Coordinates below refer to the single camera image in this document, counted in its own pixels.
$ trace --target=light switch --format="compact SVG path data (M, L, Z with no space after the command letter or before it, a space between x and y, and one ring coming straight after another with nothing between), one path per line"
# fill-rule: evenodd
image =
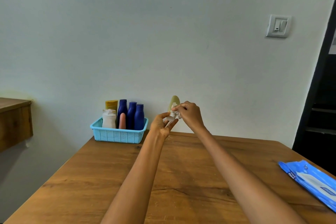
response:
M292 24L292 16L271 15L266 36L287 38Z

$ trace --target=blue bottle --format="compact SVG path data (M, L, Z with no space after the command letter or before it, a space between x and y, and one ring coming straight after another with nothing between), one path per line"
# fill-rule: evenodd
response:
M143 130L145 125L144 105L137 104L134 115L134 130Z
M134 130L134 115L136 108L136 102L129 102L128 112L126 115L126 129Z
M118 108L118 113L117 113L117 128L119 128L119 120L120 120L120 115L122 113L127 115L127 100L126 99L119 100L119 108Z

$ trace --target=blue wipes packet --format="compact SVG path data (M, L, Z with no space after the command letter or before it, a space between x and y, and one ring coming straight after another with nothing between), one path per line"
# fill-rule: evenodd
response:
M279 166L292 179L312 193L336 213L336 181L305 160L279 162Z

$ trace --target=person's left hand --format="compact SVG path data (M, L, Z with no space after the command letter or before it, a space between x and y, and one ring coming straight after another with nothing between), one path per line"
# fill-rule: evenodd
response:
M156 131L159 133L159 136L163 139L166 139L169 136L170 131L175 126L175 124L179 121L178 119L171 122L168 126L168 120L163 121L164 118L168 117L170 112L164 112L155 117L152 124L150 125L150 131Z

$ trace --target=light blue plastic basket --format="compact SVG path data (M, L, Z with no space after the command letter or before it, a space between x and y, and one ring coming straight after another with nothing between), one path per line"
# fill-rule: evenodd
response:
M102 128L103 118L99 118L90 125L96 141L118 142L118 143L140 143L147 128L148 119L145 118L143 130L128 130L116 128Z

